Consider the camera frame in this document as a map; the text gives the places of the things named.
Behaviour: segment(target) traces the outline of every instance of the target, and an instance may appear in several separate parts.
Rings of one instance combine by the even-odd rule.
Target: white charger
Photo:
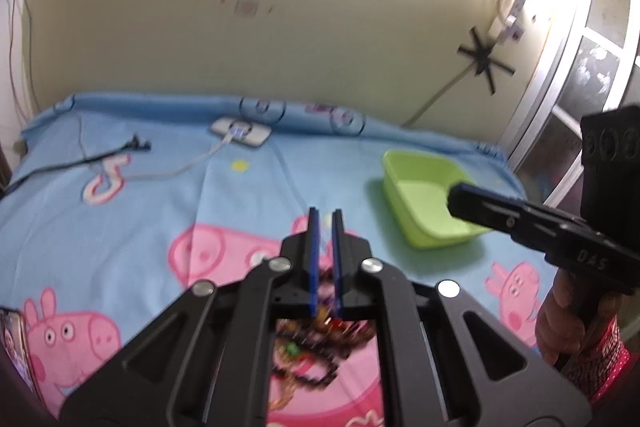
[[[271,127],[228,116],[212,123],[210,130],[220,136],[230,136],[232,140],[251,147],[260,147],[271,134]]]

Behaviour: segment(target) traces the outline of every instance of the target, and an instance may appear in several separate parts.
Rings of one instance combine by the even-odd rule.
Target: hand
[[[551,365],[556,363],[560,353],[574,355],[584,348],[590,348],[600,342],[611,319],[622,306],[623,296],[619,293],[607,293],[598,306],[597,325],[591,338],[585,340],[587,326],[571,311],[574,301],[574,280],[562,269],[556,273],[551,291],[540,306],[536,322],[536,340],[543,358]]]

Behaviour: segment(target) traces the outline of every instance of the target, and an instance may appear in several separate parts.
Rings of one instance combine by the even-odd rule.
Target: black cable
[[[71,167],[77,167],[79,165],[90,164],[94,162],[98,162],[100,160],[104,160],[105,158],[109,158],[110,156],[115,156],[116,154],[120,154],[126,150],[134,150],[134,151],[148,151],[151,150],[151,144],[147,142],[140,142],[140,139],[137,135],[133,135],[133,138],[126,142],[119,149],[114,149],[109,152],[104,152],[95,156],[84,156],[79,160],[75,160],[69,163],[61,163],[57,165],[47,165],[46,167],[40,167],[38,169],[34,169],[33,171],[25,174],[22,178],[18,178],[15,182],[9,184],[9,186],[4,190],[4,196],[8,196],[14,190],[18,189],[24,182],[33,177],[36,174],[44,174],[46,172],[55,172],[55,171],[63,171],[66,169],[70,169]]]
[[[459,82],[460,80],[462,80],[465,75],[473,70],[473,68],[476,67],[476,64],[470,64],[468,67],[466,67],[463,71],[461,71],[460,73],[458,73],[456,76],[454,76],[449,82],[447,82],[447,84],[445,84],[445,86],[440,89],[436,94],[434,94],[429,100],[427,100],[427,102],[425,102],[422,107],[420,109],[418,109],[415,114],[406,122],[404,122],[400,127],[409,127],[411,125],[413,125],[422,115],[425,114],[425,112],[427,112],[427,109],[430,108],[434,103],[437,102],[437,100],[443,95],[445,94],[451,87],[453,87],[453,85],[457,82]]]

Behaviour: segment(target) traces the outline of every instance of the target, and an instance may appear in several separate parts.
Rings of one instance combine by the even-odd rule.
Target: green plastic basket
[[[460,182],[474,183],[457,163],[417,151],[389,150],[382,165],[386,197],[412,247],[456,245],[488,231],[451,217],[447,210],[449,188]]]

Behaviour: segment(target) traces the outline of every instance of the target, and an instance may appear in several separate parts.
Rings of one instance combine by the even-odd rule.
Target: smartphone
[[[38,390],[37,380],[34,378],[33,367],[27,346],[27,330],[24,317],[18,310],[0,308],[0,344],[14,363],[15,370],[20,374],[24,383],[42,400]]]

